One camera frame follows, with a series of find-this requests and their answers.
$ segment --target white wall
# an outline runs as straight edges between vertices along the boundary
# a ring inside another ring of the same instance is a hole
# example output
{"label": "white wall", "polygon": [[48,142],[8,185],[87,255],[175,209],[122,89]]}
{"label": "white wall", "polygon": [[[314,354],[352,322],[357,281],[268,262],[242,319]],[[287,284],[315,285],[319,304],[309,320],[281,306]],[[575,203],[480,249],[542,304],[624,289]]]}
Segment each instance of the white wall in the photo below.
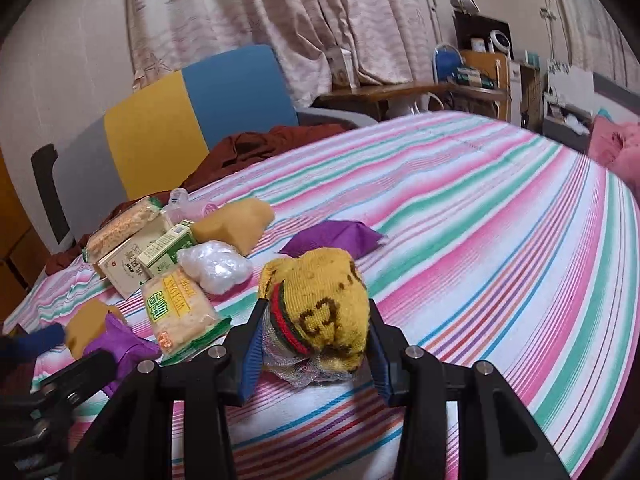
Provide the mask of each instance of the white wall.
{"label": "white wall", "polygon": [[50,142],[60,152],[131,85],[124,0],[33,0],[0,50],[0,148],[50,250],[58,244],[31,155]]}
{"label": "white wall", "polygon": [[[551,57],[551,46],[545,25],[540,17],[540,7],[547,7],[545,0],[475,0],[480,13],[509,23],[511,40],[515,50],[532,50],[542,59]],[[558,17],[553,24],[556,59],[568,62],[566,40],[560,23],[560,13],[555,0],[550,8]]]}

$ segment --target purple snack package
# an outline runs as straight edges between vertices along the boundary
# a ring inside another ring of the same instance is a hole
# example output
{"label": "purple snack package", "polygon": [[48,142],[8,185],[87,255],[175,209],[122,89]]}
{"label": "purple snack package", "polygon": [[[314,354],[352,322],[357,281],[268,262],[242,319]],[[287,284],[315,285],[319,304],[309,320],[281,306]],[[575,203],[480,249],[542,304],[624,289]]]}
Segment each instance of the purple snack package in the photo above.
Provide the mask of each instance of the purple snack package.
{"label": "purple snack package", "polygon": [[325,220],[295,234],[279,252],[297,258],[313,249],[333,247],[344,249],[357,260],[373,251],[380,238],[383,235],[362,222]]}
{"label": "purple snack package", "polygon": [[140,361],[158,359],[161,355],[160,347],[156,343],[135,335],[129,326],[111,312],[104,318],[104,332],[86,346],[82,355],[98,349],[111,352],[118,363],[115,380],[102,389],[108,397],[114,394],[120,382]]}

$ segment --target round table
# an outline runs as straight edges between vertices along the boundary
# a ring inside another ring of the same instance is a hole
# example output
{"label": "round table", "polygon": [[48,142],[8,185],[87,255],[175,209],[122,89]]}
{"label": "round table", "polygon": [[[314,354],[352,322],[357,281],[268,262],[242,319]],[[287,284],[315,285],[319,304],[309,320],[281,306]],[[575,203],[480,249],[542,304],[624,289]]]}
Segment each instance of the round table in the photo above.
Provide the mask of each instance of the round table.
{"label": "round table", "polygon": [[[494,363],[573,476],[601,442],[638,337],[638,208],[599,165],[509,124],[440,112],[293,150],[194,195],[257,196],[276,212],[250,283],[214,304],[234,323],[248,318],[260,269],[292,235],[327,218],[361,220],[386,235],[357,262],[386,323],[443,361]],[[77,260],[36,288],[5,330],[66,323],[95,296],[121,300]],[[139,292],[120,307],[152,337]],[[66,349],[44,354],[34,382],[70,362]],[[73,440],[105,399],[80,407]],[[227,418],[241,479],[390,478],[402,429],[402,411],[384,406],[366,365],[353,383],[301,390],[263,374]],[[180,403],[173,432],[180,477]],[[457,437],[452,408],[450,478]]]}

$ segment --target silver bolt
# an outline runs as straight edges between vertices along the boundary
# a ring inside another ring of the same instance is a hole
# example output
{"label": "silver bolt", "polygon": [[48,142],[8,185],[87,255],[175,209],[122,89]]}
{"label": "silver bolt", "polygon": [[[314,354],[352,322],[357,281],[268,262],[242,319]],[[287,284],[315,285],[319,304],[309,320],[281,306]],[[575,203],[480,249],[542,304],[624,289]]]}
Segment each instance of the silver bolt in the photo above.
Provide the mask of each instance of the silver bolt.
{"label": "silver bolt", "polygon": [[44,418],[36,422],[33,426],[33,434],[38,438],[42,438],[47,431],[49,431],[49,421]]}
{"label": "silver bolt", "polygon": [[70,394],[68,394],[68,396],[66,396],[66,400],[68,400],[71,405],[75,406],[76,404],[80,403],[80,396],[75,392],[71,392]]}
{"label": "silver bolt", "polygon": [[146,359],[138,363],[138,371],[141,374],[150,374],[155,367],[156,363],[151,361],[150,359]]}
{"label": "silver bolt", "polygon": [[405,348],[404,353],[411,359],[420,359],[424,355],[424,350],[419,346],[412,345]]}
{"label": "silver bolt", "polygon": [[209,357],[213,357],[214,359],[220,359],[226,355],[226,348],[222,345],[215,345],[207,350],[207,354],[209,354]]}
{"label": "silver bolt", "polygon": [[56,385],[54,383],[45,384],[42,387],[42,394],[46,396],[52,394],[55,391],[56,391]]}
{"label": "silver bolt", "polygon": [[478,361],[476,363],[476,370],[482,375],[489,375],[494,371],[494,366],[489,361]]}

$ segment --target patterned curtain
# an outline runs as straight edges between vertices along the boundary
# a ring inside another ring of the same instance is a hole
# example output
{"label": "patterned curtain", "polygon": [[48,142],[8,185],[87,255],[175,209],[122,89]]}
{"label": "patterned curtain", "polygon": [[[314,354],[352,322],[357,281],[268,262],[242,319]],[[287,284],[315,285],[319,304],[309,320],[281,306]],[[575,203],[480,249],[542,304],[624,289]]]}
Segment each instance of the patterned curtain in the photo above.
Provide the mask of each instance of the patterned curtain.
{"label": "patterned curtain", "polygon": [[560,0],[573,65],[640,92],[640,64],[599,0]]}
{"label": "patterned curtain", "polygon": [[335,46],[362,82],[432,80],[435,33],[418,0],[127,0],[127,12],[135,88],[254,43],[271,45],[299,105],[330,91]]}

